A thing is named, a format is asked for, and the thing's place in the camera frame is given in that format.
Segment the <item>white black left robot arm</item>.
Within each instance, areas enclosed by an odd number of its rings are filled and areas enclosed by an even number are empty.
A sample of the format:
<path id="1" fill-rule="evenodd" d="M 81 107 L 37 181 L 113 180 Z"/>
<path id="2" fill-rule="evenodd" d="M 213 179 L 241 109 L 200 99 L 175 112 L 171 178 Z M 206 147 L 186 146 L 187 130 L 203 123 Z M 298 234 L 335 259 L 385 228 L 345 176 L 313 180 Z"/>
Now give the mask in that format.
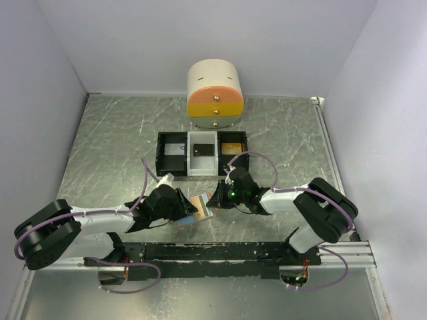
<path id="1" fill-rule="evenodd" d="M 14 254 L 30 270 L 74 257 L 116 266 L 125 257 L 118 233 L 150 229 L 154 221 L 178 221 L 196 212 L 181 189 L 166 184 L 119 207 L 83 209 L 58 199 L 15 228 Z"/>

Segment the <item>orange leather card holder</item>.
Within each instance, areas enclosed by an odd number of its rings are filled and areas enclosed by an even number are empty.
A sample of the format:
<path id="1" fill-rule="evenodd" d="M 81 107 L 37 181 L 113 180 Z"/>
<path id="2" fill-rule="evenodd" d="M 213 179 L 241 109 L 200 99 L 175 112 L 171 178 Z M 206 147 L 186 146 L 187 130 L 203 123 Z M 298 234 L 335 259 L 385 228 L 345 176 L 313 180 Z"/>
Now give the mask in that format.
<path id="1" fill-rule="evenodd" d="M 194 195 L 189 197 L 189 202 L 197 209 L 195 213 L 192 213 L 190 216 L 184 217 L 175 222 L 177 228 L 182 228 L 187 225 L 194 223 L 204 222 L 209 219 L 216 217 L 217 213 L 214 208 L 207 207 L 207 202 L 211 198 L 211 193 L 205 192 L 199 195 Z"/>

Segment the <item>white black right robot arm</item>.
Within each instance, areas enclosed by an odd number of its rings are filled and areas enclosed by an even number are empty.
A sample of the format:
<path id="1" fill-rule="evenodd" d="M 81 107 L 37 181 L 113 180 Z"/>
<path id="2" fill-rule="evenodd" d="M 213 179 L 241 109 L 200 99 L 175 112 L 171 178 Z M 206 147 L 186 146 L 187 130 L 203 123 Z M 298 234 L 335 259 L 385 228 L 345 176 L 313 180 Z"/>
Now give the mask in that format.
<path id="1" fill-rule="evenodd" d="M 286 240 L 284 260 L 297 265 L 306 252 L 322 243 L 337 243 L 354 227 L 358 208 L 324 179 L 316 177 L 307 185 L 287 189 L 260 187 L 242 167 L 233 169 L 218 182 L 206 206 L 232 209 L 244 205 L 250 214 L 273 215 L 296 212 L 306 225 Z"/>

